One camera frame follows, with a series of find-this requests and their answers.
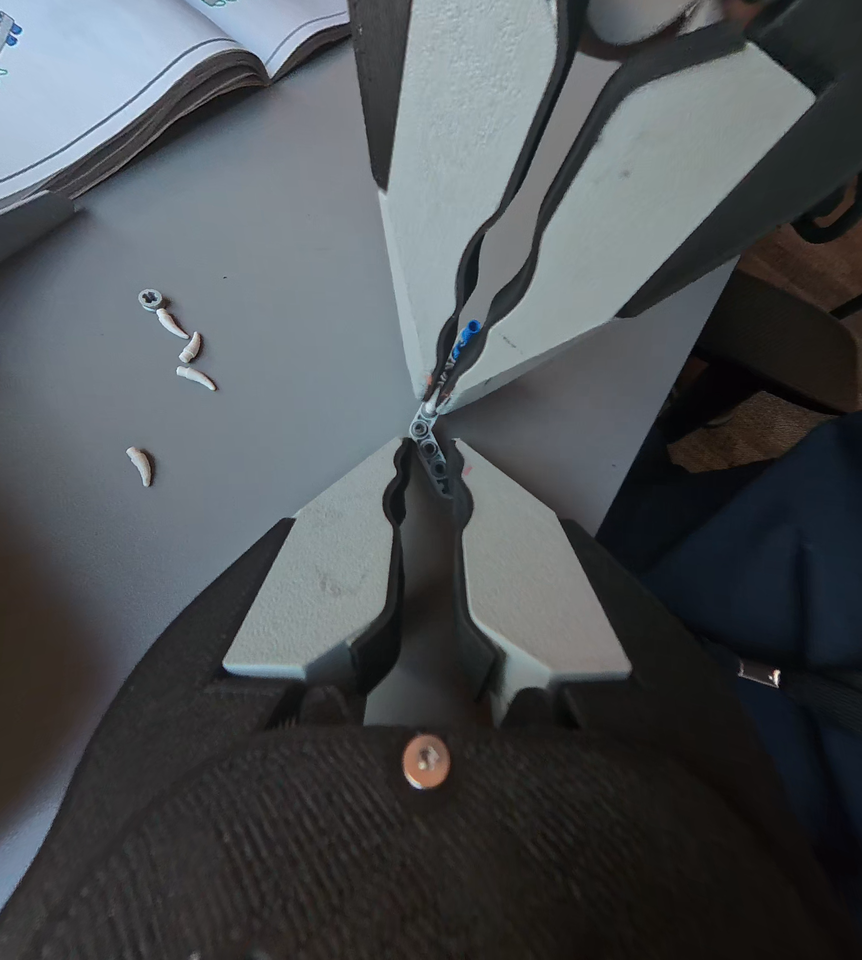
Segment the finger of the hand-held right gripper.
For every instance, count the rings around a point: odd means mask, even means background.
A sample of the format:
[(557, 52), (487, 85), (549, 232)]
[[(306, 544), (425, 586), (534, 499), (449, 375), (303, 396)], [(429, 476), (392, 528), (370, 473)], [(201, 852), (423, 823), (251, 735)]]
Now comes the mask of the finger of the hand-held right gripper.
[(816, 93), (750, 41), (670, 41), (612, 75), (518, 276), (442, 402), (476, 402), (609, 324), (797, 124)]
[(380, 210), (419, 400), (469, 297), (476, 245), (522, 184), (577, 39), (577, 2), (412, 3)]

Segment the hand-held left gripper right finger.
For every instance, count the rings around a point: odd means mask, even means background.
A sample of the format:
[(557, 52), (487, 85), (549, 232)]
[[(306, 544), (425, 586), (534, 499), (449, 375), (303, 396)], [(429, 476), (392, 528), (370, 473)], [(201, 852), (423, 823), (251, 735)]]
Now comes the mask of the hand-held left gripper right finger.
[(619, 682), (631, 663), (557, 514), (464, 440), (449, 452), (454, 613), (476, 700)]

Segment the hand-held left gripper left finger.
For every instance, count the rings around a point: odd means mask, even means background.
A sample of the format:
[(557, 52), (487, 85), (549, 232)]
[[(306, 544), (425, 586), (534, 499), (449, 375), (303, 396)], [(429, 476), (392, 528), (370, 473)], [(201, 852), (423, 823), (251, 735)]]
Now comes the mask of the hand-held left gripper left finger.
[(224, 655), (231, 675), (365, 696), (401, 646), (401, 526), (412, 443), (394, 438), (281, 524), (282, 544)]

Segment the grey angled lego beam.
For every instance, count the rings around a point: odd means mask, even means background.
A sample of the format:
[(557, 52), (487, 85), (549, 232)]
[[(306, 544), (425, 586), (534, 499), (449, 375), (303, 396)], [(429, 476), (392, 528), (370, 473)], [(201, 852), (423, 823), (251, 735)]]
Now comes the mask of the grey angled lego beam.
[[(461, 338), (461, 331), (458, 333), (454, 344), (459, 340), (464, 341), (465, 346), (462, 350), (464, 351), (467, 344), (472, 339), (474, 339), (480, 331), (475, 336), (471, 337), (466, 341)], [(431, 393), (430, 398), (424, 401), (426, 402), (430, 399), (435, 399), (437, 401), (437, 409), (438, 409), (438, 402), (440, 401), (440, 397), (441, 397), (441, 392), (444, 386), (447, 384), (447, 381), (451, 376), (454, 366), (456, 366), (457, 364), (457, 362), (452, 361), (450, 357), (450, 353), (447, 357), (447, 360), (444, 364), (444, 367), (439, 377), (437, 378), (437, 381), (435, 382), (434, 389)], [(437, 493), (439, 494), (440, 497), (444, 499), (450, 499), (451, 493), (450, 493), (449, 481), (447, 478), (447, 461), (434, 434), (434, 427), (435, 427), (435, 424), (437, 423), (438, 416), (436, 419), (426, 419), (422, 417), (420, 414), (421, 405), (418, 407), (416, 413), (414, 414), (412, 422), (410, 424), (410, 430), (409, 430), (410, 437), (416, 444), (416, 450), (417, 450), (418, 456), (420, 457), (420, 462), (422, 463), (424, 470), (428, 475), (429, 479), (433, 482), (437, 490)]]

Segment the lego instruction booklet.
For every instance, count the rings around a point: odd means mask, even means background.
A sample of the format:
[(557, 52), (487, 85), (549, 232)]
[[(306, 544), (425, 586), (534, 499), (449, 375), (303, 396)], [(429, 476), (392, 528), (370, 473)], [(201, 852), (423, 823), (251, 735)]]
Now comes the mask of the lego instruction booklet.
[(0, 210), (81, 196), (176, 120), (349, 29), (343, 1), (0, 2)]

